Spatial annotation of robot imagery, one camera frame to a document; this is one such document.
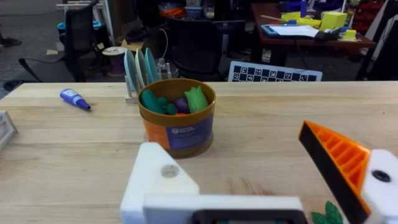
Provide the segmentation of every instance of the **purple toy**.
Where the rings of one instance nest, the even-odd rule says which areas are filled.
[[[174,106],[178,109],[179,113],[189,114],[188,101],[185,97],[178,98],[174,101]]]

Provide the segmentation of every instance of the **checkerboard pattern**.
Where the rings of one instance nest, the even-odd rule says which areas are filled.
[[[316,75],[235,65],[232,82],[315,82]]]

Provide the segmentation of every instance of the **cardboard container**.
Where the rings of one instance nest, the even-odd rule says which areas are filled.
[[[185,116],[158,114],[146,109],[141,103],[144,90],[152,90],[156,97],[164,97],[173,102],[177,98],[185,97],[184,91],[199,86],[209,106],[196,113]],[[213,140],[216,100],[216,94],[210,86],[196,80],[172,78],[145,86],[138,97],[139,111],[149,141],[159,143],[172,157],[194,156],[208,149]]]

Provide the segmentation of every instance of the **glue bottle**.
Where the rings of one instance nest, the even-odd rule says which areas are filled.
[[[86,110],[89,110],[91,108],[91,106],[75,90],[64,89],[61,91],[60,96],[66,102],[76,105],[80,108],[83,108]]]

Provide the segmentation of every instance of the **green leaf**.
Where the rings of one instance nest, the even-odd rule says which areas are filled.
[[[326,218],[331,224],[343,224],[343,217],[341,216],[338,208],[331,202],[325,205]]]
[[[312,212],[311,216],[312,216],[312,222],[314,224],[330,224],[328,219],[324,215],[322,215],[321,213]]]

